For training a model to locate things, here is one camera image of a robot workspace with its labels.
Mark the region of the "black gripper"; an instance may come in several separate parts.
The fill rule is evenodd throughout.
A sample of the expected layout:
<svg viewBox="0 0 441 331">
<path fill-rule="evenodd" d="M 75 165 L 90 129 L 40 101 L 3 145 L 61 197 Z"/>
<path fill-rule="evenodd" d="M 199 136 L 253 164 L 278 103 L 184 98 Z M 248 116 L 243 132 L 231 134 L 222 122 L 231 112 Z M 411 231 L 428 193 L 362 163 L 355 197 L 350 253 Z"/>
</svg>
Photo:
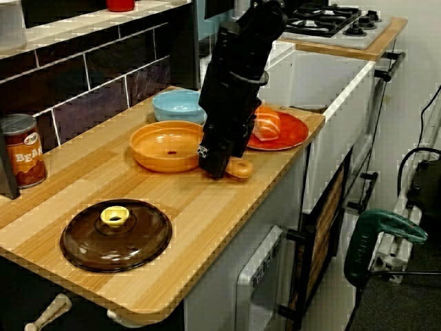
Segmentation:
<svg viewBox="0 0 441 331">
<path fill-rule="evenodd" d="M 199 105 L 207 120 L 197 149 L 198 166 L 214 178 L 225 175 L 231 155 L 243 156 L 254 129 L 255 110 L 261 104 L 257 94 L 269 81 L 264 66 L 243 70 L 209 65 L 205 74 Z M 227 137 L 233 138 L 234 146 Z"/>
</svg>

